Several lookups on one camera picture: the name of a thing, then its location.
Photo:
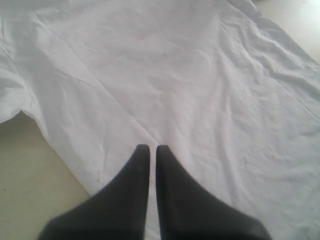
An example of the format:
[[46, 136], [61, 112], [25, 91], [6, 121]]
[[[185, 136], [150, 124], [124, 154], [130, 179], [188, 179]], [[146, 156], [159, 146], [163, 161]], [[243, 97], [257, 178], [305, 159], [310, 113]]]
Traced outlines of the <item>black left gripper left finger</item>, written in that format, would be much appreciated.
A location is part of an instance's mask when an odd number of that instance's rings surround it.
[[97, 194], [50, 220], [40, 240], [142, 240], [150, 185], [150, 148], [136, 146], [120, 172]]

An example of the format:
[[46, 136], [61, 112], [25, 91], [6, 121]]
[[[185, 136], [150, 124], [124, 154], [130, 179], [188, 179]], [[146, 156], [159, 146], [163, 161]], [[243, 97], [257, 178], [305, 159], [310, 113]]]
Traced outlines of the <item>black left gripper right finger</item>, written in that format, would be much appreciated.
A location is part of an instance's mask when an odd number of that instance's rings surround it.
[[271, 239], [259, 220], [225, 204], [197, 183], [169, 146], [157, 147], [155, 171], [161, 239]]

